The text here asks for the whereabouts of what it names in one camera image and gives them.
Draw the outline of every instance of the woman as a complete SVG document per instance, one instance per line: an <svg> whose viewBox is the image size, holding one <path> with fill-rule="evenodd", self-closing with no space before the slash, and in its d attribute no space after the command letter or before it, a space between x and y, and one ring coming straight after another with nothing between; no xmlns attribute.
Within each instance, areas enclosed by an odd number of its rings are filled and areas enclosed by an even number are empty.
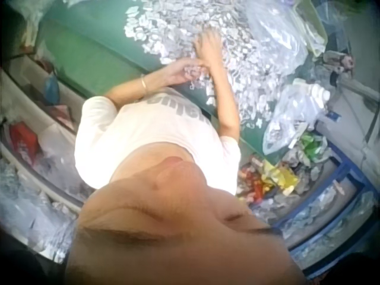
<svg viewBox="0 0 380 285"><path fill-rule="evenodd" d="M305 281L278 233L232 195L239 115L221 40L209 30L195 47L199 59L181 59L85 102L75 159L84 181L101 189L80 213L68 284ZM214 80L218 133L194 104L161 89L195 79L199 74L183 71L194 65Z"/></svg>

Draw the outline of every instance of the clear plastic bag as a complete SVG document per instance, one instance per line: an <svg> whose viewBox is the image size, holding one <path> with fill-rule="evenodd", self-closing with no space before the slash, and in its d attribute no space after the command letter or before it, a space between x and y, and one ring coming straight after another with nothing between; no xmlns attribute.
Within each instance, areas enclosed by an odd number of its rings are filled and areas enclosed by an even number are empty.
<svg viewBox="0 0 380 285"><path fill-rule="evenodd" d="M37 252L54 252L55 261L69 250L77 216L55 209L46 194L15 167L0 160L0 225L12 235L27 239Z"/></svg>
<svg viewBox="0 0 380 285"><path fill-rule="evenodd" d="M308 55L306 42L293 24L294 11L277 0L250 0L246 15L254 39L259 39L262 60L289 75Z"/></svg>
<svg viewBox="0 0 380 285"><path fill-rule="evenodd" d="M92 189L79 176L71 142L65 138L57 124L41 132L38 140L45 156L39 159L34 169L56 187L85 201Z"/></svg>
<svg viewBox="0 0 380 285"><path fill-rule="evenodd" d="M334 186L328 187L314 202L299 212L293 219L287 221L281 228L284 239L295 235L306 226L312 224L315 219L333 206L337 191Z"/></svg>
<svg viewBox="0 0 380 285"><path fill-rule="evenodd" d="M327 234L316 242L293 256L294 261L301 269L310 267L313 263L327 256L353 233L357 225L364 222L364 218L371 214L375 205L373 192L365 192L355 202L354 208Z"/></svg>
<svg viewBox="0 0 380 285"><path fill-rule="evenodd" d="M264 154L274 153L289 145L297 133L296 122L313 126L329 99L330 92L318 84L295 80L292 85L285 86L264 133Z"/></svg>

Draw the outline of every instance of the blue metal frame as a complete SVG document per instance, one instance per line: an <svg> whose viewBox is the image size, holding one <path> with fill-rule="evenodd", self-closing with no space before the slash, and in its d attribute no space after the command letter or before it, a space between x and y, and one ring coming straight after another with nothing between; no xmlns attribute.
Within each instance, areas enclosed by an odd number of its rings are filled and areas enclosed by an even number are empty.
<svg viewBox="0 0 380 285"><path fill-rule="evenodd" d="M376 214L373 214L367 221L354 233L347 241L334 250L331 254L318 261L316 264L303 270L304 275L309 278L315 278L325 273L333 267L339 260L353 253L360 245L370 238L380 226L380 222L376 219Z"/></svg>
<svg viewBox="0 0 380 285"><path fill-rule="evenodd" d="M334 179L338 182L341 182L344 178L347 178L356 188L357 191L352 196L350 201L343 207L339 213L337 213L324 227L319 229L316 233L314 233L311 237L309 237L305 242L302 242L300 245L296 245L290 249L291 254L296 254L297 252L305 249L310 246L312 243L316 242L323 235L328 233L334 226L336 226L341 219L343 219L356 205L357 199L364 194L365 192L373 192L375 198L379 201L379 192L372 185L372 183L368 180L368 178L364 175L364 173L354 164L336 145L329 142L329 147L331 147L332 151L335 152L336 155L339 156L341 162L339 162L335 157L332 157L331 160L339 167L342 167L343 170L338 175L336 175L335 171L327 181L333 181ZM360 180L354 178L350 172L353 172ZM315 193L313 193L313 197L317 197L324 189L320 189L319 187ZM326 270L330 269L334 266L340 259L349 253L353 252L354 249L362 242L364 242L379 226L379 222L376 220L375 214L364 222L364 224L360 227L360 229L350 237L346 242L344 242L340 247L338 247L331 254L326 256L321 261L312 265L311 267L304 270L305 275L309 278L314 278L316 276L321 275Z"/></svg>
<svg viewBox="0 0 380 285"><path fill-rule="evenodd" d="M350 165L347 164L348 157L344 155L340 150L335 151L337 148L333 143L329 142L328 146L340 157L342 162L339 164L338 168L325 180L321 185L311 193L307 199L302 201L299 205L297 205L290 213L275 221L272 226L280 227L285 221L293 219L299 212L301 212L304 208L306 208L310 203L312 203L315 199L317 199L322 192L329 187L334 180L341 182L350 172ZM337 160L335 158L330 158L334 164L337 164Z"/></svg>

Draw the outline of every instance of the fingers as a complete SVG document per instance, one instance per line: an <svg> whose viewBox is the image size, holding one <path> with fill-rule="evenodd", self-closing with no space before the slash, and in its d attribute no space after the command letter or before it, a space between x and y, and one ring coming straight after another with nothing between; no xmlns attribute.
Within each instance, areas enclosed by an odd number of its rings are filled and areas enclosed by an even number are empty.
<svg viewBox="0 0 380 285"><path fill-rule="evenodd" d="M201 51L201 37L200 36L197 36L194 40L194 47L195 47L195 51L197 52L197 54L199 55L200 51Z"/></svg>
<svg viewBox="0 0 380 285"><path fill-rule="evenodd" d="M197 67L208 67L208 63L200 58L181 58L178 60L183 67L188 65Z"/></svg>

